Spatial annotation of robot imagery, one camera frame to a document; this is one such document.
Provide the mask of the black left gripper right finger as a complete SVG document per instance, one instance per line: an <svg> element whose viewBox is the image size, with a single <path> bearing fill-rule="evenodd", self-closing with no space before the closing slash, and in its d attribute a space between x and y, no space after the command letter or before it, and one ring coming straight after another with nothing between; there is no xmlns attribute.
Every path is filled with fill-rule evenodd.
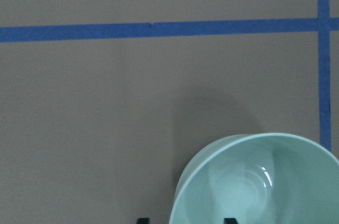
<svg viewBox="0 0 339 224"><path fill-rule="evenodd" d="M236 218L225 218L224 224L238 224Z"/></svg>

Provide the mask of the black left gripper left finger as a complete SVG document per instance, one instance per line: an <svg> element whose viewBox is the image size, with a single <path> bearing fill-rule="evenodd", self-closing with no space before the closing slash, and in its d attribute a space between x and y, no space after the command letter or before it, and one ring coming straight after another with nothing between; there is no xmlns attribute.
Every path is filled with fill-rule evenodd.
<svg viewBox="0 0 339 224"><path fill-rule="evenodd" d="M149 218L138 218L136 224L149 224Z"/></svg>

